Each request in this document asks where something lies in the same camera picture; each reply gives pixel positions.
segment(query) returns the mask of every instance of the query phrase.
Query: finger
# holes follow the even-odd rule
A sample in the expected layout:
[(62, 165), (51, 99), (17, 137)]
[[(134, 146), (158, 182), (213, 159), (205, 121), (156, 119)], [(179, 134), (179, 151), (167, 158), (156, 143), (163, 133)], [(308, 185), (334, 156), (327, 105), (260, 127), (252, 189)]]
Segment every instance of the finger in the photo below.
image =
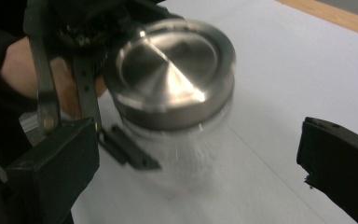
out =
[(80, 119), (81, 111), (77, 95), (77, 85), (72, 76), (71, 66), (61, 57), (51, 60), (50, 65), (61, 111), (72, 118)]
[(24, 37), (7, 48), (0, 78), (14, 91), (37, 98), (37, 75), (29, 39)]
[(97, 93), (97, 96), (100, 97), (103, 95), (103, 93), (107, 90), (107, 87), (103, 81), (103, 76), (98, 75), (95, 80), (95, 92)]

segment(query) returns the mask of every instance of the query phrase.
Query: glass jar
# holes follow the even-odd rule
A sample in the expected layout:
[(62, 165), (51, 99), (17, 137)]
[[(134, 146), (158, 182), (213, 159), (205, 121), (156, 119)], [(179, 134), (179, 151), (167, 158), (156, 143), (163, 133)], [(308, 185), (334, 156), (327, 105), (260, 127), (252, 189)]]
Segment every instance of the glass jar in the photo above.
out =
[(161, 166), (144, 175), (169, 189), (185, 189), (208, 178), (226, 139), (231, 102), (210, 119), (178, 131), (147, 130), (123, 118), (123, 130)]

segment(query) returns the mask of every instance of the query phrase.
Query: stainless steel lid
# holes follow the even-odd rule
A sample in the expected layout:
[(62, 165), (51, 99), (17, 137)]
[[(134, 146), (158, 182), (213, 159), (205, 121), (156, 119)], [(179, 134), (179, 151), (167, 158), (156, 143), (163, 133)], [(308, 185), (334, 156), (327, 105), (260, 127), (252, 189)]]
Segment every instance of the stainless steel lid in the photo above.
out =
[(213, 116), (231, 97), (235, 51), (228, 38), (198, 21), (159, 21), (139, 30), (104, 79), (125, 119), (172, 131)]

